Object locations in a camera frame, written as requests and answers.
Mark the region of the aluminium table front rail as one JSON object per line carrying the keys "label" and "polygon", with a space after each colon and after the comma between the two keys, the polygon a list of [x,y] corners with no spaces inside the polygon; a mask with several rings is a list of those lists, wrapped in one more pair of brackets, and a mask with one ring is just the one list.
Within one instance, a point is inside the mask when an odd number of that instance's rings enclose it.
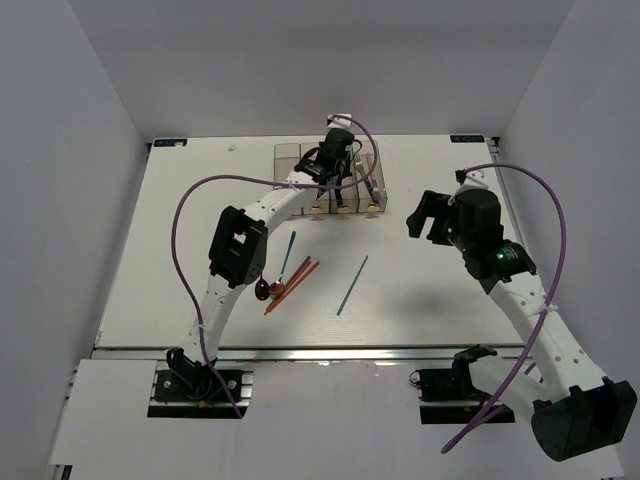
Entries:
{"label": "aluminium table front rail", "polygon": [[[340,361],[443,361],[450,360],[456,353],[470,348],[470,345],[392,348],[222,348],[218,362],[340,362]],[[156,360],[164,361],[163,348],[96,348],[92,360]]]}

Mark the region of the black spoon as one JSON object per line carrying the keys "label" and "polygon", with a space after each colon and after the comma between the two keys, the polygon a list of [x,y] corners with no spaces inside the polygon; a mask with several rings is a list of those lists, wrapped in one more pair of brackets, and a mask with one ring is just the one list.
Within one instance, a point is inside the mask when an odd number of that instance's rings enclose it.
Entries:
{"label": "black spoon", "polygon": [[269,282],[260,278],[255,284],[254,294],[259,301],[268,300],[271,297]]}

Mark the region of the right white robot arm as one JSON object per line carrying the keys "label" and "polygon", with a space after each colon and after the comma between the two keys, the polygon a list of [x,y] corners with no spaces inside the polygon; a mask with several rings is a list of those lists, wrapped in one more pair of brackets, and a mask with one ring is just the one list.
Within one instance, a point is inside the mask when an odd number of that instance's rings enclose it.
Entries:
{"label": "right white robot arm", "polygon": [[637,405],[626,381],[612,381],[588,356],[547,295],[525,249],[508,240],[501,204],[485,189],[455,196],[427,190],[406,221],[410,237],[452,246],[469,274],[507,316],[528,347],[540,380],[511,371],[490,347],[454,357],[451,384],[461,397],[494,394],[527,421],[554,461],[564,461],[622,441]]}

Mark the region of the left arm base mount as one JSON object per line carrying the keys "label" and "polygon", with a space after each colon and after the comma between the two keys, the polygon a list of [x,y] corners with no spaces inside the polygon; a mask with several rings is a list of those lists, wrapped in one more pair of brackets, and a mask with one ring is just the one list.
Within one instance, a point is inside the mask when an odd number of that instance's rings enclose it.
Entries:
{"label": "left arm base mount", "polygon": [[248,409],[250,372],[218,370],[189,359],[179,348],[166,353],[166,367],[156,371],[147,417],[152,419],[240,420]]}

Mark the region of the left xdof label sticker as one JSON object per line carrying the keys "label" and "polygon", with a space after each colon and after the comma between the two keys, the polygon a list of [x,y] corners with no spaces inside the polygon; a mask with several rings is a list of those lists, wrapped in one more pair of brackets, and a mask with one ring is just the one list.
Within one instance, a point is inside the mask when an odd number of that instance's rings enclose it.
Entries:
{"label": "left xdof label sticker", "polygon": [[154,148],[179,148],[185,147],[188,143],[186,138],[164,138],[155,139],[152,146]]}

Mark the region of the clear container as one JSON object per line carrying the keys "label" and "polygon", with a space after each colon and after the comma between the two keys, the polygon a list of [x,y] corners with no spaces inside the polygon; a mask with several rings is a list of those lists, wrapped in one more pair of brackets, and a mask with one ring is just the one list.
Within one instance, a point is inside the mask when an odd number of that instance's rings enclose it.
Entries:
{"label": "clear container", "polygon": [[[302,157],[308,157],[310,160],[314,160],[319,150],[319,144],[302,143],[300,145],[300,151]],[[318,194],[312,203],[302,207],[303,215],[320,215],[330,213],[330,200],[331,196],[328,191],[322,191]]]}
{"label": "clear container", "polygon": [[281,143],[274,146],[273,181],[284,182],[301,157],[299,143]]}
{"label": "clear container", "polygon": [[[345,161],[345,168],[342,174],[341,179],[338,181],[340,186],[345,186],[350,184],[356,180],[354,177],[354,169],[353,169],[353,160],[355,147],[358,145],[358,141],[351,144],[346,148],[347,159]],[[358,202],[359,202],[359,194],[358,189],[354,186],[349,188],[339,189],[341,190],[341,194],[344,200],[344,206],[342,208],[338,208],[336,201],[332,198],[330,200],[330,214],[351,214],[357,211]]]}
{"label": "clear container", "polygon": [[[354,141],[354,143],[356,141],[358,141],[358,145],[355,147],[354,160],[355,160],[356,156],[359,156],[359,159],[362,161],[362,163],[364,165],[364,168],[365,168],[365,171],[366,171],[366,161],[365,161],[364,156],[367,153],[374,155],[374,148],[373,148],[373,146],[372,146],[370,141],[367,141],[367,140],[360,141],[360,140],[356,139]],[[378,162],[376,163],[376,166],[375,166],[375,173],[377,175],[377,179],[378,179],[378,182],[380,184],[380,191],[381,191],[381,198],[380,198],[380,202],[378,204],[373,203],[371,201],[369,193],[366,190],[365,185],[362,183],[362,179],[360,178],[360,175],[355,170],[354,160],[353,160],[354,177],[356,178],[356,180],[355,180],[357,182],[356,187],[358,189],[358,194],[359,194],[359,202],[358,202],[357,212],[358,213],[362,213],[362,214],[383,213],[386,210],[388,196],[387,196],[386,185],[385,185],[385,180],[384,180],[384,174],[383,174],[383,169],[382,169],[381,156],[378,156]]]}

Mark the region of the black handled fork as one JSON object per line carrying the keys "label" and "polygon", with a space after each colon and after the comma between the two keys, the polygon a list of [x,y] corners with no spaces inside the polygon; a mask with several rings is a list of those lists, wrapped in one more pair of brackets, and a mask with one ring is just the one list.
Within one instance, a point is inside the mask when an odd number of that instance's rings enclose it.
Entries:
{"label": "black handled fork", "polygon": [[378,204],[379,203],[378,192],[374,189],[372,183],[369,181],[364,165],[362,161],[359,159],[359,156],[356,156],[354,160],[354,167],[356,172],[360,175],[360,178],[362,179],[362,183],[365,185],[366,190],[368,191],[369,196],[371,198],[371,201],[373,203]]}

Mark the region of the teal chopstick by spoon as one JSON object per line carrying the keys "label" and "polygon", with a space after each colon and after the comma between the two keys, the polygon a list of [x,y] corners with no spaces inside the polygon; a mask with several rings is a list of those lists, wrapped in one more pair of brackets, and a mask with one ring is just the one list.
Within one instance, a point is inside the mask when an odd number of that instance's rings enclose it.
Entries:
{"label": "teal chopstick by spoon", "polygon": [[311,256],[307,256],[286,282],[271,291],[272,296],[274,298],[280,297],[285,292],[285,290],[293,283],[297,276],[309,266],[310,260]]}

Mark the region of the lone teal chopstick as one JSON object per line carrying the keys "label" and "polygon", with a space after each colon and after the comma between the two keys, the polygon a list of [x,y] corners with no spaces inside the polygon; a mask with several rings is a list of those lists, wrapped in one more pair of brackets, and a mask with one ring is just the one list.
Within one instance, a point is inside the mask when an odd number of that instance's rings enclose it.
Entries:
{"label": "lone teal chopstick", "polygon": [[365,257],[364,257],[361,265],[359,266],[359,268],[358,268],[353,280],[351,281],[351,283],[350,283],[350,285],[349,285],[349,287],[348,287],[348,289],[347,289],[347,291],[346,291],[346,293],[345,293],[345,295],[344,295],[344,297],[343,297],[343,299],[342,299],[342,301],[341,301],[341,303],[339,305],[339,308],[338,308],[338,310],[336,312],[336,316],[339,317],[339,316],[342,315],[342,312],[344,311],[344,308],[345,308],[345,306],[346,306],[346,304],[347,304],[347,302],[348,302],[348,300],[349,300],[349,298],[350,298],[350,296],[351,296],[351,294],[352,294],[352,292],[353,292],[353,290],[354,290],[354,288],[355,288],[355,286],[356,286],[356,284],[357,284],[357,282],[359,280],[359,277],[361,276],[362,271],[363,271],[364,267],[366,266],[368,260],[369,260],[369,255],[367,254],[367,255],[365,255]]}

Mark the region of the orange chopstick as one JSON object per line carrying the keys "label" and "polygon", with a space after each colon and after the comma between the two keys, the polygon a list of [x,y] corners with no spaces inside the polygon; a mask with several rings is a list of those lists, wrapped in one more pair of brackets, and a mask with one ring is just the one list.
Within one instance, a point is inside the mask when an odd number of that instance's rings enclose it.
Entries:
{"label": "orange chopstick", "polygon": [[[292,288],[292,287],[293,287],[293,285],[298,281],[298,279],[302,276],[302,274],[303,274],[303,273],[305,273],[305,272],[310,268],[310,266],[311,266],[311,260],[310,260],[309,266],[308,266],[305,270],[303,270],[303,271],[302,271],[302,272],[297,276],[297,278],[296,278],[296,279],[293,281],[293,283],[292,283],[292,284],[291,284],[291,285],[290,285],[290,286],[285,290],[285,292],[286,292],[286,291],[288,291],[290,288]],[[272,297],[272,299],[273,299],[273,300],[277,300],[277,299],[279,299],[279,298],[280,298],[280,297],[278,297],[278,298],[274,298],[274,297],[272,296],[272,293],[271,293],[271,297]]]}
{"label": "orange chopstick", "polygon": [[284,293],[282,297],[275,300],[270,306],[268,306],[264,312],[264,315],[268,315],[271,313],[276,307],[278,307],[318,266],[320,262],[316,261],[314,263],[311,262],[310,268],[302,274],[302,276],[298,279],[298,281],[290,288],[288,291]]}

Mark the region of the xdof label sticker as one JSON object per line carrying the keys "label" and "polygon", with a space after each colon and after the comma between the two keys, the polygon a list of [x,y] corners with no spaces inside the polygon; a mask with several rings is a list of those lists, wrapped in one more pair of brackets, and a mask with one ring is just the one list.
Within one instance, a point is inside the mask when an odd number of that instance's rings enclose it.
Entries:
{"label": "xdof label sticker", "polygon": [[179,148],[185,147],[188,143],[186,138],[164,138],[155,139],[152,146],[154,148]]}
{"label": "xdof label sticker", "polygon": [[484,143],[483,135],[478,134],[451,134],[449,136],[452,143]]}

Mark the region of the pink handled fork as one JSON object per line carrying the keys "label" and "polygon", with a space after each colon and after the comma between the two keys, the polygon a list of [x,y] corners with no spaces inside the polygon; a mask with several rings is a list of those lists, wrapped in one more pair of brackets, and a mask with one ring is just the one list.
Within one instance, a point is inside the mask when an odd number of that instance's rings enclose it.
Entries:
{"label": "pink handled fork", "polygon": [[376,203],[379,203],[381,198],[381,191],[380,184],[375,173],[375,168],[373,167],[374,155],[367,153],[364,158],[366,161],[366,173],[369,173],[369,177],[367,179],[368,190],[370,191],[371,198]]}

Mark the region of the right xdof label sticker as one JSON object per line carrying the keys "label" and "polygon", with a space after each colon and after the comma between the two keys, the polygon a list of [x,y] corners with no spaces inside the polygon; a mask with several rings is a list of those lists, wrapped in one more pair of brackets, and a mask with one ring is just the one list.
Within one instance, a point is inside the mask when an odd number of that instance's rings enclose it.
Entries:
{"label": "right xdof label sticker", "polygon": [[483,135],[478,134],[451,134],[449,136],[452,143],[484,143]]}

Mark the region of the aluminium table rail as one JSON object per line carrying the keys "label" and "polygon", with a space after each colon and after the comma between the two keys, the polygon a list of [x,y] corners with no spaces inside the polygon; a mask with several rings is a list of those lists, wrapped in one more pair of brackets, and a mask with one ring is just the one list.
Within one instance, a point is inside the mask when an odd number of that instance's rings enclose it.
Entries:
{"label": "aluminium table rail", "polygon": [[[340,361],[443,361],[450,360],[456,353],[470,348],[470,345],[392,348],[222,348],[218,362],[340,362]],[[164,361],[163,348],[96,348],[92,360],[156,360]]]}
{"label": "aluminium table rail", "polygon": [[[487,147],[491,157],[491,162],[494,164],[507,164],[508,161],[502,153],[500,141],[501,141],[500,137],[488,137],[486,139]],[[512,222],[513,230],[517,238],[517,241],[520,244],[522,244],[527,250],[530,250],[528,239],[523,230],[520,211],[515,202],[516,191],[513,185],[513,180],[515,179],[516,176],[519,175],[519,172],[517,170],[504,168],[504,167],[497,167],[495,171],[496,171],[496,176],[498,178],[498,183],[499,183],[501,192],[506,202],[506,208],[508,211],[509,218]]]}

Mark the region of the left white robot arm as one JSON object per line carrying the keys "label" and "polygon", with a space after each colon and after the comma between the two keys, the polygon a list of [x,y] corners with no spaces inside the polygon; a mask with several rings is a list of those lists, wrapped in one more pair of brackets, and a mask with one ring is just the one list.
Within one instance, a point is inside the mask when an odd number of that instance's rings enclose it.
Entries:
{"label": "left white robot arm", "polygon": [[221,212],[208,253],[206,293],[194,301],[196,318],[185,340],[167,352],[177,387],[188,398],[199,401],[222,388],[212,368],[239,296],[251,284],[258,287],[259,298],[269,295],[269,284],[262,279],[269,235],[342,183],[349,175],[354,140],[350,126],[332,123],[324,140],[301,157],[281,187],[243,208],[228,206]]}

